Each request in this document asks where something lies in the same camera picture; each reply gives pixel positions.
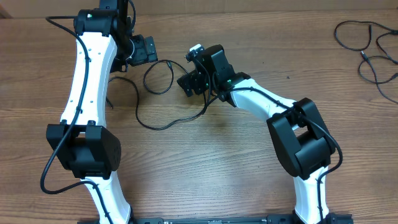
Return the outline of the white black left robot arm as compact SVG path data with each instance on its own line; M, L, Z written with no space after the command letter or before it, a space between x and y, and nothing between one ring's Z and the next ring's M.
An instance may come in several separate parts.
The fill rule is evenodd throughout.
M157 60L154 40L134 33L132 1L101 1L73 16L76 40L72 87L60 122L47 127L51 158L72 172L95 203L100 223L133 223L118 179L121 143L106 127L110 74Z

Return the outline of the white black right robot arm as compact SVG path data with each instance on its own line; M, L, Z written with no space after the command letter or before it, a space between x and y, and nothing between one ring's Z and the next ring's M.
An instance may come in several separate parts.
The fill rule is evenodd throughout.
M339 150L315 103L295 101L261 87L243 72L235 72L221 45L197 44L185 56L195 70L177 80L187 96L209 91L214 99L246 110L267 124L276 156L294 178L299 223L330 223L325 179L331 155Z

